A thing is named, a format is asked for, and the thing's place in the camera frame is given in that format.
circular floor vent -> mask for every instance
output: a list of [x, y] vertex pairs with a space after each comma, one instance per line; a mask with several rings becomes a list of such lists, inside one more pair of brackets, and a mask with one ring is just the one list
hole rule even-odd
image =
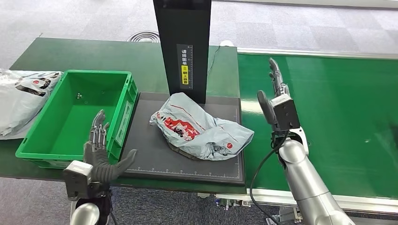
[[127, 41], [159, 43], [161, 40], [157, 32], [146, 30], [131, 35]]

gray carpet floor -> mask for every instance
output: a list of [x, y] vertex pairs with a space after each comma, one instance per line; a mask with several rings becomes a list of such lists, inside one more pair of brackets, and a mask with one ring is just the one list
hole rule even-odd
[[[228, 39], [240, 47], [398, 53], [397, 21], [394, 10], [214, 1], [210, 44]], [[142, 30], [157, 30], [151, 0], [0, 0], [0, 68], [9, 68], [39, 36], [124, 41]], [[113, 191], [120, 225], [265, 224], [257, 208], [224, 211], [213, 196], [123, 187]], [[0, 225], [68, 224], [70, 202], [63, 183], [0, 178], [0, 203]], [[277, 208], [267, 210], [275, 213]]]

green plastic crate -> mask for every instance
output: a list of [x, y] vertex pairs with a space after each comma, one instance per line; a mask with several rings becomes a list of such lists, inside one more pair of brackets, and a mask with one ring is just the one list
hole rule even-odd
[[110, 124], [108, 156], [116, 163], [137, 94], [130, 72], [68, 70], [15, 155], [41, 168], [63, 169], [72, 160], [82, 161], [92, 120], [103, 109]]

package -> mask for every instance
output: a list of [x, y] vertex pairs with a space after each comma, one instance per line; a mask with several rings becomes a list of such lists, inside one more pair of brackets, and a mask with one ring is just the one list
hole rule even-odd
[[169, 144], [204, 160], [235, 157], [254, 135], [236, 122], [212, 117], [184, 93], [171, 95], [149, 123], [162, 130]]
[[43, 108], [62, 72], [0, 69], [0, 136], [12, 138], [27, 130]]

silver robotic arm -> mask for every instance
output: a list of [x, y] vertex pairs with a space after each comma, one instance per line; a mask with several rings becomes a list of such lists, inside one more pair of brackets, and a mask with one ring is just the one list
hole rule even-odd
[[71, 207], [71, 225], [106, 225], [112, 214], [110, 182], [119, 177], [133, 162], [137, 150], [115, 165], [107, 155], [107, 128], [104, 111], [95, 116], [89, 140], [83, 146], [83, 161], [72, 161], [63, 171]]
[[273, 140], [283, 142], [276, 153], [305, 224], [355, 225], [338, 206], [308, 159], [306, 136], [288, 86], [283, 83], [278, 64], [273, 59], [269, 63], [275, 97], [268, 101], [261, 90], [257, 97], [267, 122], [272, 126]]

